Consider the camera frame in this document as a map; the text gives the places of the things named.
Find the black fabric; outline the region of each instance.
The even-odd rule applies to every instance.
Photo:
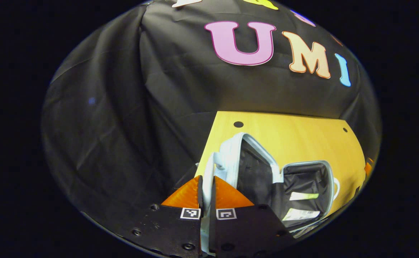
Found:
[[[283,221],[288,230],[294,230],[322,218],[331,202],[332,194],[329,172],[323,164],[290,166],[283,170],[284,183],[275,183],[272,187],[272,209],[283,219],[290,208],[307,211],[319,211],[314,219]],[[318,198],[289,201],[292,192],[319,193]]]
[[[55,72],[42,111],[52,174],[79,209],[113,232],[168,197],[200,161],[216,112],[255,111],[345,119],[365,156],[378,153],[380,120],[358,60],[320,26],[244,1],[202,1],[183,8],[157,0],[122,14],[82,41]],[[274,54],[258,66],[220,60],[207,23],[236,21],[240,51],[257,50],[248,22],[276,26]],[[326,47],[330,79],[289,69],[282,31],[311,49]],[[333,53],[347,60],[351,87]]]
[[[244,139],[239,155],[237,190],[253,204],[271,203],[273,175],[269,163]]]

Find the yellow letter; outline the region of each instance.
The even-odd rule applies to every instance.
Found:
[[[327,64],[324,46],[318,42],[313,42],[313,47],[310,50],[299,35],[283,31],[283,36],[288,38],[291,43],[292,63],[289,65],[289,68],[293,72],[306,72],[306,66],[308,66],[310,73],[313,73],[316,64],[318,64],[316,74],[322,78],[330,78],[329,65]],[[302,58],[305,59],[306,66],[303,65]]]
[[[270,1],[268,0],[243,0],[245,2],[256,4],[256,5],[263,5],[265,7],[268,7],[273,10],[278,10],[278,7],[274,6]]]

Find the pink letter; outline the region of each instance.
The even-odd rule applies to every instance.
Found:
[[[223,61],[234,65],[254,66],[268,62],[273,56],[272,31],[276,27],[268,23],[250,22],[247,24],[253,28],[257,35],[257,51],[253,53],[241,52],[237,49],[234,30],[238,23],[234,21],[218,21],[208,23],[205,29],[211,32],[214,50]]]

